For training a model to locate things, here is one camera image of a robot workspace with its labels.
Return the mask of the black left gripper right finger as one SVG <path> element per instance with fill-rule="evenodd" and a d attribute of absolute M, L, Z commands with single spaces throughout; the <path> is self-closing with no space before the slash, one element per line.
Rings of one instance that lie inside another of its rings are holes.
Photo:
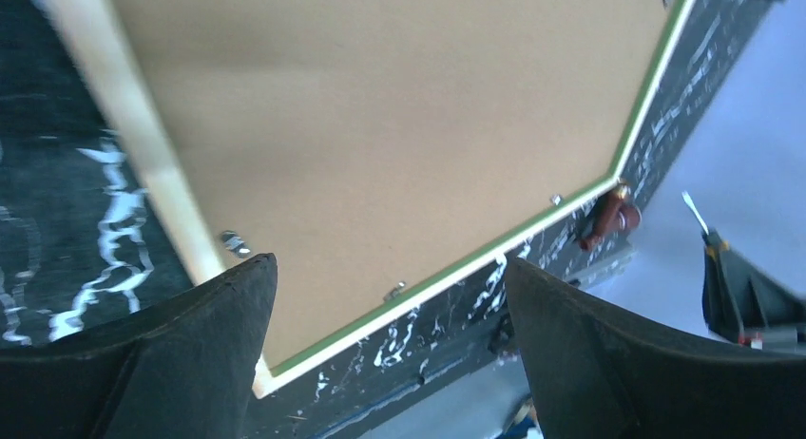
<path fill-rule="evenodd" d="M 514 340 L 547 438 L 801 438 L 805 359 L 689 334 L 512 259 Z"/>

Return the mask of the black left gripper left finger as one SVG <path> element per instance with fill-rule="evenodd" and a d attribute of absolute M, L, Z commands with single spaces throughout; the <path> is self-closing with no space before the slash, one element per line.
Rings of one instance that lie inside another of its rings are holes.
<path fill-rule="evenodd" d="M 178 296 L 1 353 L 5 438 L 236 438 L 278 285 L 260 254 Z"/>

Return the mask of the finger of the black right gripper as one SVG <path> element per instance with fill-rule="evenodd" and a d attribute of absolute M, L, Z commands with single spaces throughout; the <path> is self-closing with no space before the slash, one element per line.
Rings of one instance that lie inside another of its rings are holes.
<path fill-rule="evenodd" d="M 724 240 L 704 243 L 702 315 L 712 333 L 739 345 L 805 343 L 805 300 Z"/>

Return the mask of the yellow handled screwdriver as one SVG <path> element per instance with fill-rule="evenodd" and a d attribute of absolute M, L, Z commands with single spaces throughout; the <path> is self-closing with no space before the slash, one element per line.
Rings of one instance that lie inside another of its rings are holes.
<path fill-rule="evenodd" d="M 718 261 L 724 254 L 730 251 L 730 244 L 721 237 L 715 228 L 707 224 L 687 191 L 681 192 L 681 198 L 700 225 L 705 254 L 714 261 Z"/>

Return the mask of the green wooden photo frame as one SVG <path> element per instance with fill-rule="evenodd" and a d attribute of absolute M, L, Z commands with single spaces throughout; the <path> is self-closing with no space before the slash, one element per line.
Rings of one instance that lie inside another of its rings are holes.
<path fill-rule="evenodd" d="M 44 0 L 262 398 L 612 188 L 696 0 Z"/>

